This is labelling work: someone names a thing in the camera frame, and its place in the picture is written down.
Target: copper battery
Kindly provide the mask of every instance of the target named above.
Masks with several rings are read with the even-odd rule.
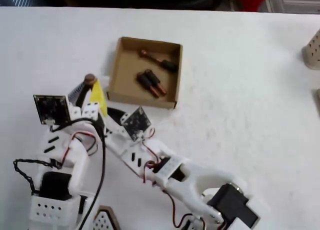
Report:
[[[144,71],[146,77],[150,80],[152,85],[156,87],[162,95],[167,94],[167,90],[161,85],[159,78],[154,74],[151,69],[147,69]]]
[[[136,79],[145,89],[149,90],[153,94],[153,96],[155,96],[156,98],[160,97],[160,94],[154,88],[152,82],[147,78],[144,72],[139,72],[136,75]]]

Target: red wire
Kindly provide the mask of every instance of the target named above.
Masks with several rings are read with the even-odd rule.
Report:
[[[148,167],[149,169],[152,169],[156,166],[157,164],[152,161],[152,160],[149,160],[149,161],[146,161],[144,166],[143,166],[143,183],[145,184],[146,183],[146,167]]]
[[[224,221],[216,230],[222,230],[225,227],[226,221]]]
[[[156,163],[158,164],[158,163],[159,163],[159,157],[158,157],[158,155],[157,155],[154,151],[152,151],[151,148],[149,148],[147,145],[145,145],[144,141],[142,141],[142,145],[145,146],[146,149],[148,149],[148,151],[149,151],[153,156],[155,156],[155,158],[156,158]]]
[[[166,191],[166,190],[163,190],[163,192],[165,194],[167,194],[169,196],[169,198],[171,199],[171,202],[172,202],[172,223],[173,223],[173,226],[178,229],[181,227],[182,223],[184,222],[185,218],[188,217],[188,216],[193,216],[192,213],[186,213],[185,215],[182,216],[179,224],[177,225],[176,224],[176,204],[175,204],[175,200],[173,199],[173,197]],[[202,217],[200,217],[200,220],[202,221],[202,224],[203,224],[203,230],[206,230],[207,229],[207,225],[206,225],[206,222],[204,221],[204,219]]]
[[[151,128],[151,130],[153,130],[153,132],[151,133],[151,135],[150,136],[148,136],[147,137],[147,139],[150,139],[150,138],[152,138],[154,135],[155,135],[155,133],[156,133],[156,129],[153,127],[153,128]]]
[[[67,147],[67,149],[66,149],[66,151],[65,151],[65,153],[64,153],[64,155],[62,157],[61,166],[64,165],[66,157],[67,157],[67,155],[69,153],[69,150],[70,150],[70,144],[71,144],[72,140],[75,138],[75,136],[77,134],[83,134],[83,135],[90,136],[90,137],[96,139],[96,136],[94,134],[92,134],[90,132],[86,132],[86,131],[76,131],[74,134],[72,134],[71,139],[70,139],[69,144],[68,144],[68,147]]]

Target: white 3d-printed part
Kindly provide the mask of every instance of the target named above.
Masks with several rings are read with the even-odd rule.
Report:
[[[93,230],[114,230],[108,214],[105,211],[99,212],[93,223]]]
[[[310,69],[320,70],[320,30],[302,49],[305,65]]]
[[[30,208],[30,230],[53,229],[73,230],[76,227],[80,196],[66,201],[32,196]]]

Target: black and copper battery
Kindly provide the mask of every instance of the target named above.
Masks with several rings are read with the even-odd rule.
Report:
[[[157,88],[162,95],[167,94],[167,90],[161,85],[160,80],[157,78],[157,76],[154,74],[154,72],[150,69],[147,69],[144,71],[144,74],[146,77],[150,80],[152,85]]]
[[[141,57],[150,59],[151,61],[157,63],[158,65],[160,65],[164,69],[169,70],[172,73],[175,73],[176,71],[178,71],[178,66],[175,63],[173,63],[171,61],[168,61],[168,60],[165,60],[165,59],[162,60],[162,59],[156,58],[156,57],[152,56],[150,53],[148,53],[144,49],[139,51],[139,55]]]
[[[149,90],[156,98],[160,97],[159,92],[154,88],[152,82],[147,78],[146,74],[142,71],[136,75],[136,80],[147,90]]]

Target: circuit board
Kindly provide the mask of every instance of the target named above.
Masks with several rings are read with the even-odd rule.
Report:
[[[54,121],[55,125],[70,121],[68,102],[66,96],[33,95],[41,124]]]
[[[141,106],[122,123],[133,141],[136,141],[138,134],[145,132],[150,125],[151,122]]]

